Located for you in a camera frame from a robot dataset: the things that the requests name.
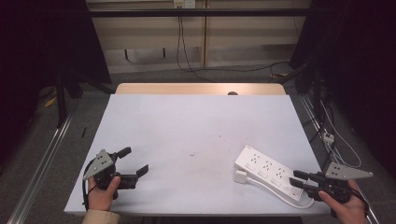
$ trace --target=sleeve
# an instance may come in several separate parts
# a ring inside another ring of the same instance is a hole
[[[107,211],[89,209],[82,224],[117,224],[120,215]]]

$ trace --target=black curtain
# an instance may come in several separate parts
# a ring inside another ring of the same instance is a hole
[[[55,85],[60,69],[110,82],[92,20],[40,14],[47,9],[88,10],[84,0],[0,2],[0,163],[26,130],[38,93]]]
[[[368,144],[373,155],[396,177],[395,80],[396,58],[392,32],[392,3],[363,0],[344,1],[346,13],[331,44],[317,63],[333,98],[339,103],[353,128]],[[328,21],[310,21],[304,28],[291,64],[299,66],[312,52],[320,27]]]

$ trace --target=white power strip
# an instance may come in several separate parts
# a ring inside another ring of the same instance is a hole
[[[247,172],[248,176],[263,183],[285,199],[290,198],[298,202],[303,194],[302,189],[295,188],[290,184],[289,178],[296,177],[289,167],[274,161],[253,147],[245,146],[236,159],[235,165],[238,169]]]

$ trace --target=hand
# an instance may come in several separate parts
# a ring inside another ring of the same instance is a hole
[[[110,211],[111,204],[113,203],[113,194],[116,192],[120,184],[120,177],[115,176],[107,190],[102,190],[96,187],[95,179],[90,177],[88,179],[88,189],[94,188],[88,195],[88,202],[90,204],[90,209]]]
[[[348,180],[348,185],[359,191],[354,180]],[[364,203],[352,195],[349,202],[339,203],[324,191],[319,192],[320,198],[337,214],[338,220],[343,224],[365,224]]]

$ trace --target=plug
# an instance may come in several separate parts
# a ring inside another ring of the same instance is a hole
[[[245,184],[247,182],[247,179],[248,179],[248,174],[244,171],[237,170],[233,175],[233,181],[240,184]]]
[[[174,0],[174,7],[175,8],[183,8],[184,7],[184,0]]]
[[[330,133],[323,133],[323,142],[331,146],[332,143],[334,142],[334,135]]]

